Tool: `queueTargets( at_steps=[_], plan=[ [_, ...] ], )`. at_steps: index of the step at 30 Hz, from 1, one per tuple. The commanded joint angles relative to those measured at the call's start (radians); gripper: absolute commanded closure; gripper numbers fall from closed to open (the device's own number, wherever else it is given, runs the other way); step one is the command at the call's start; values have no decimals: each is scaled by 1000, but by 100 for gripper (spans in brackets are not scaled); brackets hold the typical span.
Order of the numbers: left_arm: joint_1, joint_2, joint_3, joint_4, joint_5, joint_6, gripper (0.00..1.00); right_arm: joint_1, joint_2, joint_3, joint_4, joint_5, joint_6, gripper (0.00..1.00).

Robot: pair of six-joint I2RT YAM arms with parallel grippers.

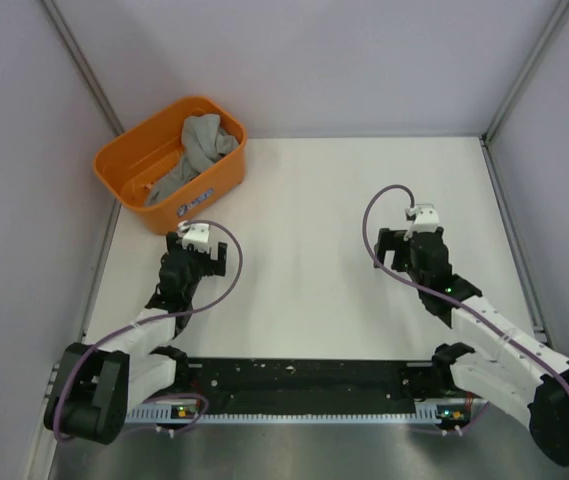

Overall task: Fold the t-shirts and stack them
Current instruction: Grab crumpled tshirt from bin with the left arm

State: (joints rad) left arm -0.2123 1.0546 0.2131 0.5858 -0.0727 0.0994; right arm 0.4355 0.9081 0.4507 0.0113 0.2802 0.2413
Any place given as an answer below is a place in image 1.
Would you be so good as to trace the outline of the grey t shirt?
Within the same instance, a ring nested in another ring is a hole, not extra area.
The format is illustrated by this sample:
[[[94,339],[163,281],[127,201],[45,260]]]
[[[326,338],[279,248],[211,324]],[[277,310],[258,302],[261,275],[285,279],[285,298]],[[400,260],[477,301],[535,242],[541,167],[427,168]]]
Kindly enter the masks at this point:
[[[144,206],[156,205],[238,148],[238,140],[221,125],[219,114],[189,116],[181,132],[183,153],[177,165],[155,182]]]

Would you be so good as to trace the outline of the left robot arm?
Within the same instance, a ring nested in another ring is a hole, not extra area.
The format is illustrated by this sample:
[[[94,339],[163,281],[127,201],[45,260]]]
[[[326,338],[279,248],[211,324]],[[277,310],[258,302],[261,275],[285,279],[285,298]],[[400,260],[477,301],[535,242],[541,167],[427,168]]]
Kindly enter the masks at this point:
[[[199,311],[193,297],[200,281],[224,276],[226,259],[225,243],[210,245],[207,223],[183,223],[167,234],[158,284],[136,319],[64,351],[44,414],[56,440],[108,445],[138,406],[159,400],[161,391],[176,397],[188,390],[187,356],[170,343]]]

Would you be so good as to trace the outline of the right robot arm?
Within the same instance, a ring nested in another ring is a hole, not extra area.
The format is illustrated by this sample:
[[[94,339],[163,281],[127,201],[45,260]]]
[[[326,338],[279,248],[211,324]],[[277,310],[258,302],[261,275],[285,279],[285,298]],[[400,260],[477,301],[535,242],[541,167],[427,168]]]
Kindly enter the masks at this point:
[[[459,340],[439,348],[433,388],[482,397],[526,427],[551,461],[569,466],[569,357],[517,327],[454,272],[442,228],[383,228],[365,248],[374,267],[415,288],[426,311]]]

